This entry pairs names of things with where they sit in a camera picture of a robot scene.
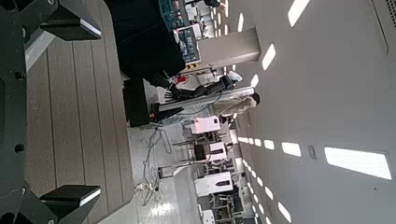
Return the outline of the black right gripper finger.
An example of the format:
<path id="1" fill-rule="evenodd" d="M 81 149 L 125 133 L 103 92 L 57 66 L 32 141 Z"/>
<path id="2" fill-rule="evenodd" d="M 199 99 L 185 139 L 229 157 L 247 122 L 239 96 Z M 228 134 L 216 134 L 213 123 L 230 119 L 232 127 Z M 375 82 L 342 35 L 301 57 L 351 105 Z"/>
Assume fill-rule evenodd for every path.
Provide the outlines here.
<path id="1" fill-rule="evenodd" d="M 63 185 L 40 198 L 22 201 L 22 224 L 83 224 L 101 194 L 99 186 Z"/>
<path id="2" fill-rule="evenodd" d="M 26 28 L 40 28 L 65 41 L 98 40 L 98 23 L 82 0 L 32 0 L 26 7 Z"/>

